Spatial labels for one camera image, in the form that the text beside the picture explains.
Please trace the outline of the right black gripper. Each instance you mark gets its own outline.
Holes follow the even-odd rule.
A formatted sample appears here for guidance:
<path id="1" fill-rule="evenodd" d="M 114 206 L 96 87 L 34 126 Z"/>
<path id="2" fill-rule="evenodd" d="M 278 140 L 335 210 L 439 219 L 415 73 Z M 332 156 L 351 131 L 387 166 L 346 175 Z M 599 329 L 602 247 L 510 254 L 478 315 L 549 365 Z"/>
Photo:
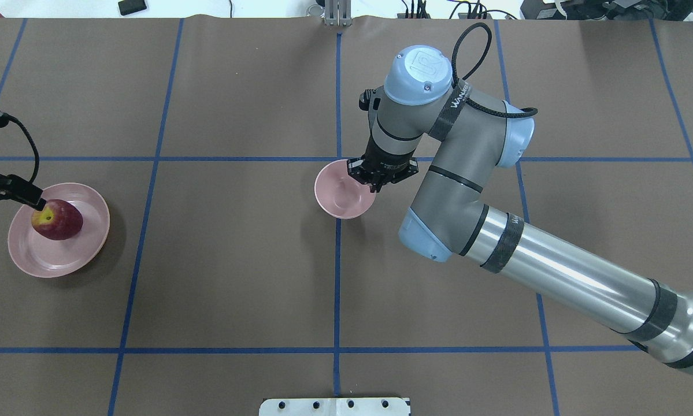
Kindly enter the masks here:
<path id="1" fill-rule="evenodd" d="M 413 152 L 401 155 L 386 152 L 370 137 L 365 153 L 347 160 L 347 172 L 352 179 L 368 186 L 371 193 L 379 193 L 382 186 L 417 174 L 418 163 Z"/>

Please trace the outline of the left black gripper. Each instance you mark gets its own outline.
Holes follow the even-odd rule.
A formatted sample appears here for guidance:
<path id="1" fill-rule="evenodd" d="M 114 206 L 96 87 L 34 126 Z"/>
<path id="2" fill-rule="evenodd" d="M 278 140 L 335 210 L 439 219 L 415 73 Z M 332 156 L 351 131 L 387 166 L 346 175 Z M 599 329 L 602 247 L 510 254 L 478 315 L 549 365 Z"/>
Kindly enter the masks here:
<path id="1" fill-rule="evenodd" d="M 47 201 L 42 198 L 43 190 L 32 182 L 19 176 L 0 178 L 0 200 L 10 199 L 29 206 L 35 211 L 42 211 Z"/>

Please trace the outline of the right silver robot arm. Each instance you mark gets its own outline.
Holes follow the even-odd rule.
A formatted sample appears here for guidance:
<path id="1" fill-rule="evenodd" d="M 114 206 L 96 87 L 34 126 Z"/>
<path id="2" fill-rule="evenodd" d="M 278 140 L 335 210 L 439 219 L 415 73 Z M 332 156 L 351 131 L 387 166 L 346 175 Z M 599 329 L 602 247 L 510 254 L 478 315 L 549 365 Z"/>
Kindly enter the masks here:
<path id="1" fill-rule="evenodd" d="M 693 376 L 693 292 L 637 276 L 481 200 L 494 168 L 510 168 L 528 147 L 531 108 L 455 79 L 450 60 L 426 45 L 399 51 L 383 85 L 362 93 L 360 108 L 370 135 L 363 156 L 348 160 L 348 174 L 370 192 L 417 173 L 413 153 L 423 135 L 439 141 L 399 230 L 405 247 L 436 262 L 470 258 Z"/>

